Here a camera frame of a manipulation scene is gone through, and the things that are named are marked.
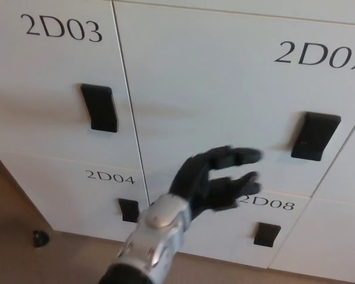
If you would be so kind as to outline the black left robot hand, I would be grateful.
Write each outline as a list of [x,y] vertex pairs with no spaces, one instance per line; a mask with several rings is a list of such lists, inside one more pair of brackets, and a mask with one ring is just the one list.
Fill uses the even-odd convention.
[[169,188],[169,193],[186,200],[194,220],[206,210],[225,211],[238,207],[237,199],[261,191],[259,174],[249,172],[239,179],[210,179],[212,170],[257,163],[262,152],[252,148],[222,146],[188,158]]

